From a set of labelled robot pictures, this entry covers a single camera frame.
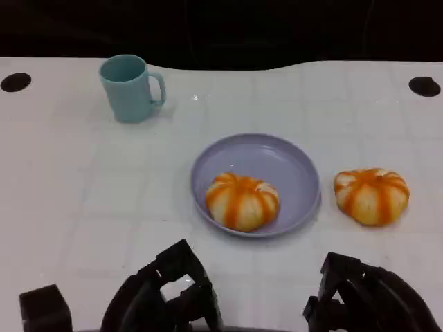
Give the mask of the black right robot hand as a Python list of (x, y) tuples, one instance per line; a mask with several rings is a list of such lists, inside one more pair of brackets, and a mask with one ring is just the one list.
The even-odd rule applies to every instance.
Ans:
[(303, 310), (310, 331), (441, 331), (426, 302), (394, 272), (329, 252), (317, 296)]

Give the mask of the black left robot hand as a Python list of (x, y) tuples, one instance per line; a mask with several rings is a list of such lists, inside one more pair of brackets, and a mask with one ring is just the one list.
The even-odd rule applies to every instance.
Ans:
[[(166, 300), (161, 288), (184, 276), (193, 284)], [(213, 284), (185, 239), (130, 275), (111, 300), (101, 331), (192, 331), (192, 322), (203, 318), (209, 331), (223, 331)]]

